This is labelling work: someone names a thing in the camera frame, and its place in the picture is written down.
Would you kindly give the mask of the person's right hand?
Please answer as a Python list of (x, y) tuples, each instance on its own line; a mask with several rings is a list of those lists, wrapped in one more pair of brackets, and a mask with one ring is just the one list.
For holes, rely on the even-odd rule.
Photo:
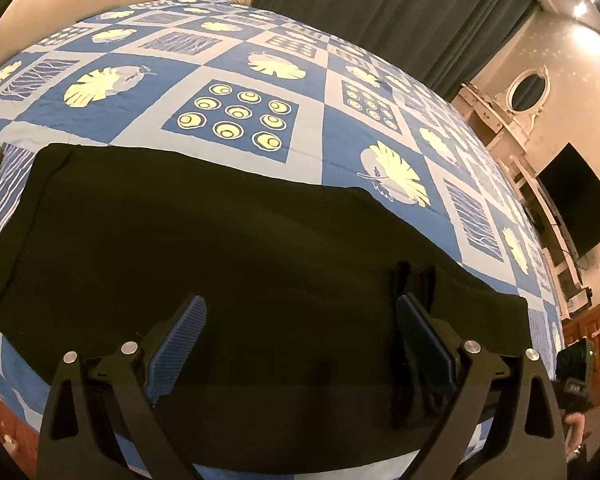
[(567, 426), (566, 459), (570, 463), (576, 460), (583, 450), (586, 426), (585, 414), (580, 412), (567, 414), (564, 417), (564, 423)]

